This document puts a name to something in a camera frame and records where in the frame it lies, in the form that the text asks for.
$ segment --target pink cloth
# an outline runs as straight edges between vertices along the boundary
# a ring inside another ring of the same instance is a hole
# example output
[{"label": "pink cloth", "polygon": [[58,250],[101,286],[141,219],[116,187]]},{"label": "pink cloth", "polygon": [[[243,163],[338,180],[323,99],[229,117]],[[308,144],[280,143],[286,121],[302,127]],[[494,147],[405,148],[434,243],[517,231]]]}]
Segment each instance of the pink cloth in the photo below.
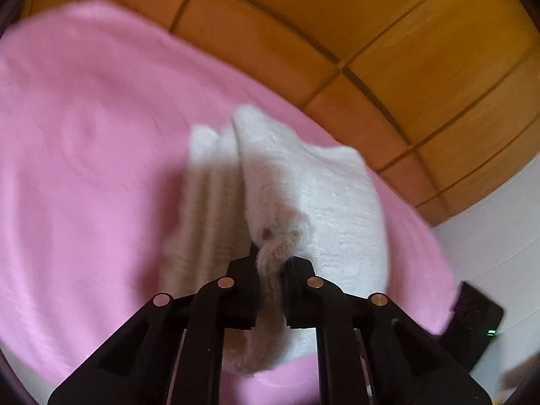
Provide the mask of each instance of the pink cloth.
[{"label": "pink cloth", "polygon": [[[194,124],[255,104],[309,143],[322,128],[234,68],[111,3],[33,17],[0,42],[0,339],[59,384],[156,290]],[[375,174],[389,295],[443,329],[456,288],[434,236]],[[223,403],[318,399],[314,356],[249,379]]]}]

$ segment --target pink tablecloth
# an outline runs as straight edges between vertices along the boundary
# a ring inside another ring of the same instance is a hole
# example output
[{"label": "pink tablecloth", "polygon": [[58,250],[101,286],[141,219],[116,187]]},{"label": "pink tablecloth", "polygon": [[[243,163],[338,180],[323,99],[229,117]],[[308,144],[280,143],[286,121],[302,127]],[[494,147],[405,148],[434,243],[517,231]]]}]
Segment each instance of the pink tablecloth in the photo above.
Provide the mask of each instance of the pink tablecloth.
[{"label": "pink tablecloth", "polygon": [[[111,3],[64,6],[2,38],[0,339],[50,383],[155,292],[190,128],[219,128],[245,103],[310,143],[336,144],[246,75]],[[388,293],[439,332],[452,275],[426,224],[373,178],[391,247]],[[310,356],[250,379],[224,375],[222,401],[311,403],[317,385]]]}]

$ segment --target copper rivet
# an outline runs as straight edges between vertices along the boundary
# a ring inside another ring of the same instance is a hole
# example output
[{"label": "copper rivet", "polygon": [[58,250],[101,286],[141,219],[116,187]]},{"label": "copper rivet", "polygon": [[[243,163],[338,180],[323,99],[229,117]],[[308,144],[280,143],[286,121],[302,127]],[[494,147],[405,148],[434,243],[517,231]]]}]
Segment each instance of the copper rivet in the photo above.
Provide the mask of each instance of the copper rivet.
[{"label": "copper rivet", "polygon": [[308,286],[311,286],[311,288],[320,288],[325,284],[325,281],[320,277],[310,277],[307,279],[307,284]]},{"label": "copper rivet", "polygon": [[154,297],[154,304],[156,306],[166,306],[171,301],[171,297],[167,294],[158,294]]},{"label": "copper rivet", "polygon": [[385,306],[388,303],[388,298],[385,294],[374,294],[371,297],[371,302],[376,306]]},{"label": "copper rivet", "polygon": [[222,277],[218,280],[218,286],[222,289],[231,288],[234,285],[234,280],[230,277]]}]

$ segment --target white towel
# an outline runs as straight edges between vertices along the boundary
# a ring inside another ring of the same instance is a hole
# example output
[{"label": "white towel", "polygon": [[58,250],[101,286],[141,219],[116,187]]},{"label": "white towel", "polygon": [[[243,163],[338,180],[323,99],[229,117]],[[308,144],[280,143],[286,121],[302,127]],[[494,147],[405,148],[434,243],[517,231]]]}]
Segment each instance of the white towel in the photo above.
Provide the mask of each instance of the white towel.
[{"label": "white towel", "polygon": [[279,272],[288,257],[309,259],[348,294],[386,289],[382,211],[358,152],[306,144],[254,107],[241,107],[219,134],[193,129],[180,217],[160,275],[160,290],[174,297],[224,275],[250,239],[260,248],[257,323],[226,331],[231,371],[251,374],[316,351],[314,329],[285,326]]}]

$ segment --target pink fabric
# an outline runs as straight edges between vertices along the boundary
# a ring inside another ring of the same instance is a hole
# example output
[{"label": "pink fabric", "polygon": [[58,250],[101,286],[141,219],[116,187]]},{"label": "pink fabric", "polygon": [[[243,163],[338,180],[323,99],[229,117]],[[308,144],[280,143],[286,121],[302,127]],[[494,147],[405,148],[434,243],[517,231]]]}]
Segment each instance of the pink fabric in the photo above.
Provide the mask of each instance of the pink fabric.
[{"label": "pink fabric", "polygon": [[[194,124],[255,104],[309,143],[335,141],[246,75],[111,3],[12,27],[0,42],[0,339],[59,384],[156,290]],[[388,293],[443,329],[456,288],[434,236],[373,174],[391,245]],[[318,398],[314,356],[249,379],[223,403]]]}]

